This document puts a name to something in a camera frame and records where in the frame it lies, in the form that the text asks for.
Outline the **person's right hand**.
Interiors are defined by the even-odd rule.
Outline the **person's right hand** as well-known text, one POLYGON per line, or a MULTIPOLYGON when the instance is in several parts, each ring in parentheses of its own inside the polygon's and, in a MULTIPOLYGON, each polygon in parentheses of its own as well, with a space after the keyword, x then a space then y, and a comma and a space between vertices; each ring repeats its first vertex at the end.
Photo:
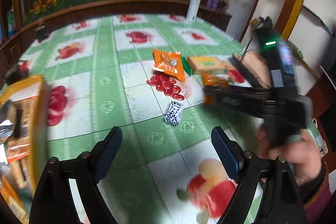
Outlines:
POLYGON ((302 186, 318 177, 322 169, 319 149, 306 130, 301 130, 301 140, 288 143, 280 147, 271 148, 266 139, 266 130, 261 126, 258 134, 258 156, 275 160, 283 156, 288 162, 296 165, 295 179, 298 186, 302 186))

